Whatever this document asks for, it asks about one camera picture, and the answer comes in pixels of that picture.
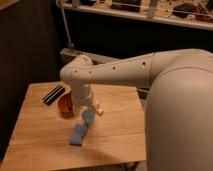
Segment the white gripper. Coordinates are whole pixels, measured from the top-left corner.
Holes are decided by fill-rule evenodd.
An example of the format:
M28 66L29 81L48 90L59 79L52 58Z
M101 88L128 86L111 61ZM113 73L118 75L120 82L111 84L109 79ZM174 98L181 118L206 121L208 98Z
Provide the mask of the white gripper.
M87 107L93 109L99 116L103 115L103 109L95 99L90 84L72 85L71 100L74 114L79 114L83 107Z

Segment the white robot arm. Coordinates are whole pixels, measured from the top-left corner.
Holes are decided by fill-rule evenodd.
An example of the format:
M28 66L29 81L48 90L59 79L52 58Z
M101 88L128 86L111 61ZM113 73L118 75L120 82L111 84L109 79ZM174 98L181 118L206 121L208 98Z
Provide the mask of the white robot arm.
M148 171L213 171L213 53L182 49L95 65L80 55L60 71L73 109L99 110L93 84L149 90L145 107Z

